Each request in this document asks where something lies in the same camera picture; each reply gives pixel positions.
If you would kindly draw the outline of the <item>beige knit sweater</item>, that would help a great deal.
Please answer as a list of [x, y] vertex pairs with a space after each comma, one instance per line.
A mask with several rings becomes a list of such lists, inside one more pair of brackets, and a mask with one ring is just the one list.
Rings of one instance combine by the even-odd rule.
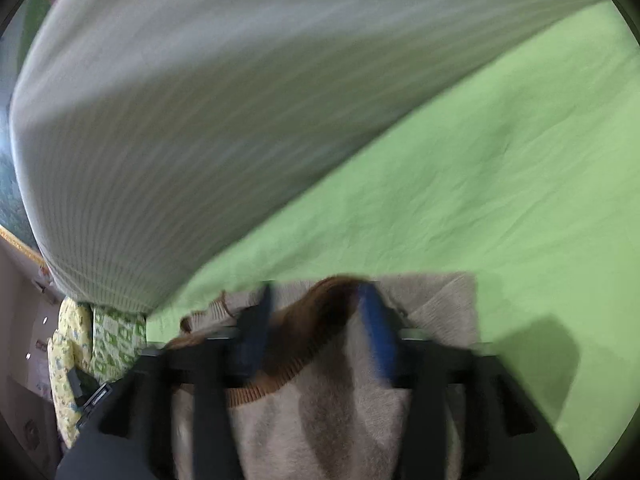
[[[273, 286], [273, 332], [262, 369], [247, 387], [227, 390], [245, 479], [392, 478], [409, 393], [378, 376], [356, 310], [361, 281], [335, 275]], [[389, 275], [373, 284], [386, 304], [438, 342], [476, 343], [473, 275]], [[260, 295], [222, 292], [184, 316], [180, 337], [169, 345], [195, 344], [215, 328], [234, 325]], [[192, 390], [182, 386], [172, 401], [178, 479], [195, 479]]]

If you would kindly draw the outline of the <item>yellow floral blanket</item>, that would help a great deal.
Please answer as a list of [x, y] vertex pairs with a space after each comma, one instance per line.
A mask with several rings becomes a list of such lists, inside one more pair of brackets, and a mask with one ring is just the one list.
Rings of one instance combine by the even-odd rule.
[[51, 396], [56, 426], [66, 448], [71, 448], [79, 431], [80, 411], [67, 373], [74, 367], [88, 372], [92, 359], [92, 311], [66, 297], [58, 311], [58, 327], [47, 343]]

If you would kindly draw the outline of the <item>green white checkered pillow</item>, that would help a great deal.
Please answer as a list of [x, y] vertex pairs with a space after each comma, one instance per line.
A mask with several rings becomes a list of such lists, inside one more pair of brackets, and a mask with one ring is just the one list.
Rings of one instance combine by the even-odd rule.
[[101, 384], [114, 382], [127, 373], [146, 346], [145, 316], [107, 307], [95, 307], [92, 313], [90, 374]]

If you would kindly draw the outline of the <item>green bed sheet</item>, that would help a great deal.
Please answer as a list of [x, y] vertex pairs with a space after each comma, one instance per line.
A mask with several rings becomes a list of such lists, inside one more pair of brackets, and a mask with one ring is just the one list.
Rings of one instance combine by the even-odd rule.
[[198, 271], [165, 342], [222, 290], [466, 271], [480, 336], [583, 477], [639, 404], [639, 46], [602, 1], [424, 105]]

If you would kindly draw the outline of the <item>striped grey duvet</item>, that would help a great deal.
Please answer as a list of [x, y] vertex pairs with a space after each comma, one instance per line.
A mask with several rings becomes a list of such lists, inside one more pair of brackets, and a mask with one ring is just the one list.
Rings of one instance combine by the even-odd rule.
[[55, 0], [10, 104], [56, 287], [149, 312], [433, 96], [600, 0]]

